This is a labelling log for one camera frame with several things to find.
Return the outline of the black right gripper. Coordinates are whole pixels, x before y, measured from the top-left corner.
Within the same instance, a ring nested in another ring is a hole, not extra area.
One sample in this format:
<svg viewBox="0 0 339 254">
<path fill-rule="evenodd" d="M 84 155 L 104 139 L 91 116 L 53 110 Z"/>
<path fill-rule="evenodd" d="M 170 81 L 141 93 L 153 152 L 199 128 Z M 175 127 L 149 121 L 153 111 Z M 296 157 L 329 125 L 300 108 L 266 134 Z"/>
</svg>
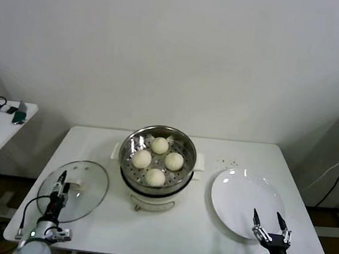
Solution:
<svg viewBox="0 0 339 254">
<path fill-rule="evenodd" d="M 277 218 L 282 235 L 268 234 L 266 230 L 261 226 L 257 210 L 254 209 L 253 227 L 252 231 L 258 241 L 261 241 L 265 249 L 270 254 L 287 254 L 286 251 L 290 247 L 291 232 L 282 215 L 277 212 Z"/>
</svg>

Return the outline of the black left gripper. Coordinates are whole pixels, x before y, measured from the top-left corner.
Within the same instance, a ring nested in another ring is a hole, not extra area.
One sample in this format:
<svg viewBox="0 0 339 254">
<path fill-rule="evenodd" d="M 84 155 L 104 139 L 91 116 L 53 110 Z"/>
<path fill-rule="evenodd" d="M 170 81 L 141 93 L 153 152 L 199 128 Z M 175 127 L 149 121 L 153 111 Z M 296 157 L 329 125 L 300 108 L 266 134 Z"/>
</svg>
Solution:
<svg viewBox="0 0 339 254">
<path fill-rule="evenodd" d="M 53 186 L 53 192 L 50 195 L 50 202 L 45 210 L 44 219 L 47 221 L 58 222 L 61 210 L 67 202 L 67 193 L 69 183 L 66 182 L 67 171 L 65 170 L 57 179 Z"/>
</svg>

